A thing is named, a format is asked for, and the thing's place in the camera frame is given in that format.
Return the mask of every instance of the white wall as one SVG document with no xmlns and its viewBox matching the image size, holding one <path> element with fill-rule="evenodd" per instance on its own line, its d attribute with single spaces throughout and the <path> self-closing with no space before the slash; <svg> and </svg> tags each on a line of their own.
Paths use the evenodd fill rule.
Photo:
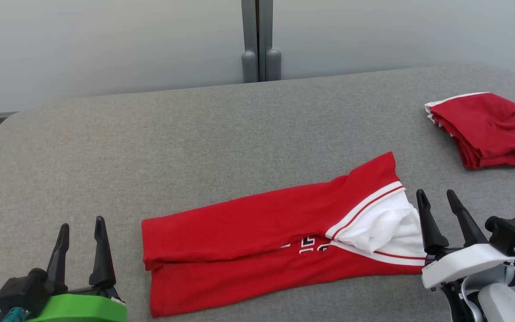
<svg viewBox="0 0 515 322">
<path fill-rule="evenodd" d="M 482 63 L 515 72 L 515 0 L 274 0 L 282 79 Z"/>
<path fill-rule="evenodd" d="M 239 0 L 0 0 L 0 113 L 243 82 Z"/>
</svg>

